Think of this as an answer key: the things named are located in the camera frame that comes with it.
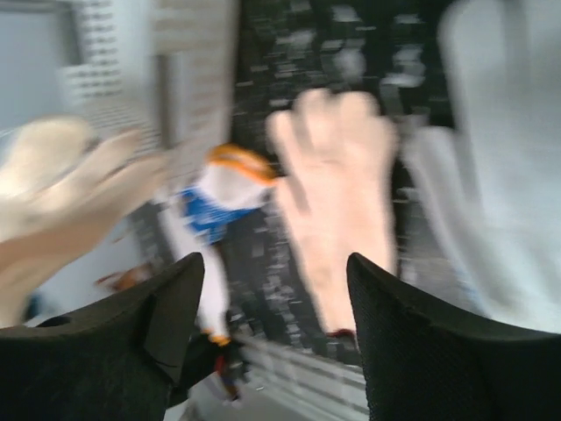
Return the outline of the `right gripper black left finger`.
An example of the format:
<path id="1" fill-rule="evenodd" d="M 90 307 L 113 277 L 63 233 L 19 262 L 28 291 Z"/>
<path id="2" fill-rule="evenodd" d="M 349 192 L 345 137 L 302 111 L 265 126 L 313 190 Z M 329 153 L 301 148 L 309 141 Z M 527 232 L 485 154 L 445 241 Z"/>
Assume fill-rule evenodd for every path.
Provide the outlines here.
<path id="1" fill-rule="evenodd" d="M 3 420 L 161 420 L 205 366 L 189 348 L 204 265 L 152 279 L 37 327 L 1 331 Z"/>

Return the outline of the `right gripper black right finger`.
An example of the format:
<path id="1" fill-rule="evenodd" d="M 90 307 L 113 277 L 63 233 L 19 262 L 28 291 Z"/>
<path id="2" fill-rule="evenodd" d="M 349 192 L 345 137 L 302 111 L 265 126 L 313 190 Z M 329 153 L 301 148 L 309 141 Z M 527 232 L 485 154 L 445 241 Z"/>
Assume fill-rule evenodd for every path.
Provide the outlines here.
<path id="1" fill-rule="evenodd" d="M 346 273 L 370 419 L 559 419 L 557 334 L 462 310 L 359 253 Z"/>

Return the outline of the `cream knit glove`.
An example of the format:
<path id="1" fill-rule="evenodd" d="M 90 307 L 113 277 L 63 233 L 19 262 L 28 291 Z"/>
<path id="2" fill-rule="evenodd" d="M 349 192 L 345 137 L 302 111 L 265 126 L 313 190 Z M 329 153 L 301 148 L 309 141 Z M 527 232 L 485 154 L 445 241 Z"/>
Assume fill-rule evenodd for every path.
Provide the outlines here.
<path id="1" fill-rule="evenodd" d="M 346 264 L 360 253 L 397 271 L 391 174 L 398 134 L 365 92 L 302 92 L 266 120 L 284 176 L 273 199 L 323 331 L 355 331 Z"/>

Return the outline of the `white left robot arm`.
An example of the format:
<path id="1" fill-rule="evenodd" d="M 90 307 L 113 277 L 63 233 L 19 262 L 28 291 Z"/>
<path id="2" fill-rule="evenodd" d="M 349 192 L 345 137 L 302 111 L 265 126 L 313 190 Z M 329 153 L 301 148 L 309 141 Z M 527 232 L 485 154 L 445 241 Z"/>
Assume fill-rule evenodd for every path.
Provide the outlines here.
<path id="1" fill-rule="evenodd" d="M 560 330 L 560 4 L 458 1 L 437 40 L 456 125 L 404 148 L 437 242 L 490 318 Z"/>

